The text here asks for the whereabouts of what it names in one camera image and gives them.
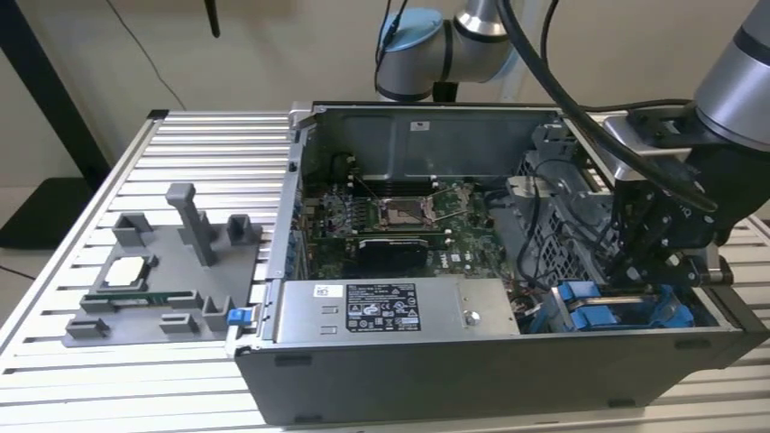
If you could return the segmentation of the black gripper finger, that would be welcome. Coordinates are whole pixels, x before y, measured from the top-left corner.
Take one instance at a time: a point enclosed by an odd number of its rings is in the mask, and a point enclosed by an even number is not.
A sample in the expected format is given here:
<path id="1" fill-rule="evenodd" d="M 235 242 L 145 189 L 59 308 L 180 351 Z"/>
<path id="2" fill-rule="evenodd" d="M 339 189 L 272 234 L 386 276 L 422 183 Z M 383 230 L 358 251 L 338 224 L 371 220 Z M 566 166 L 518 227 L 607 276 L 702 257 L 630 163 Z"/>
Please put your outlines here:
<path id="1" fill-rule="evenodd" d="M 677 286 L 730 286 L 733 271 L 717 249 L 685 250 L 666 259 L 650 257 L 627 269 L 634 281 Z"/>
<path id="2" fill-rule="evenodd" d="M 647 180 L 615 181 L 611 221 L 618 231 L 618 254 L 605 267 L 611 285 L 634 281 L 630 269 L 642 274 L 638 267 L 669 226 L 667 214 L 659 215 L 662 198 L 662 190 Z"/>

